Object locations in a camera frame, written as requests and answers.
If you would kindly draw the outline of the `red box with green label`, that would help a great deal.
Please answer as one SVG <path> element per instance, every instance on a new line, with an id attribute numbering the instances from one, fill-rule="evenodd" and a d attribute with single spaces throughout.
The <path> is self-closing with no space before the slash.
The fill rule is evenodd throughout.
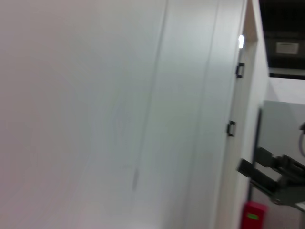
<path id="1" fill-rule="evenodd" d="M 268 207 L 248 201 L 244 205 L 241 229 L 263 229 L 264 218 Z"/>

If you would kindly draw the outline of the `white rectangular sign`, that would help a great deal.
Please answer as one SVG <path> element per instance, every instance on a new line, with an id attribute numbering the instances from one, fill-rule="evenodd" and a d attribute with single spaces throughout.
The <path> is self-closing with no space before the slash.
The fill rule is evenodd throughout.
<path id="1" fill-rule="evenodd" d="M 299 43 L 291 43 L 291 42 L 277 42 L 276 43 L 276 53 L 278 54 L 289 54 L 296 55 L 298 54 Z"/>

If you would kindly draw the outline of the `grey partition panel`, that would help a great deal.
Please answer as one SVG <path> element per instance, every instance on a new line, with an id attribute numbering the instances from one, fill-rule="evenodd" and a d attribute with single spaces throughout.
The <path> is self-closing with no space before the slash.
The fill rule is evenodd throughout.
<path id="1" fill-rule="evenodd" d="M 256 164 L 278 184 L 271 200 L 305 212 L 305 104 L 265 102 L 259 136 L 259 147 L 278 161 Z"/>

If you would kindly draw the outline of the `black metal bracket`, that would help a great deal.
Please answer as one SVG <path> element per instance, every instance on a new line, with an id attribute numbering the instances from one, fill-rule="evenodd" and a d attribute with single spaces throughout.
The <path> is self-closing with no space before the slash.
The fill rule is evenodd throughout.
<path id="1" fill-rule="evenodd" d="M 241 63 L 241 62 L 238 63 L 238 65 L 236 66 L 236 71 L 235 71 L 236 78 L 243 78 L 244 67 L 245 67 L 244 63 Z"/>
<path id="2" fill-rule="evenodd" d="M 226 133 L 228 137 L 234 137 L 236 130 L 236 122 L 230 120 L 227 124 Z"/>

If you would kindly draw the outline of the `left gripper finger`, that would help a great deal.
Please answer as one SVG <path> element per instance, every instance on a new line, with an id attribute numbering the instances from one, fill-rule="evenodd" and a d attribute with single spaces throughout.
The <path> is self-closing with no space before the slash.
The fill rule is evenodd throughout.
<path id="1" fill-rule="evenodd" d="M 255 151 L 255 162 L 264 167 L 269 168 L 284 168 L 293 162 L 293 159 L 287 155 L 274 156 L 268 150 L 260 147 Z"/>
<path id="2" fill-rule="evenodd" d="M 258 159 L 256 162 L 283 175 L 283 169 L 281 169 L 281 167 L 287 164 L 287 158 Z M 287 189 L 286 178 L 281 177 L 278 181 L 275 181 L 260 170 L 256 169 L 254 164 L 245 159 L 240 159 L 237 171 L 245 177 L 250 178 L 251 184 L 264 194 L 275 194 Z"/>

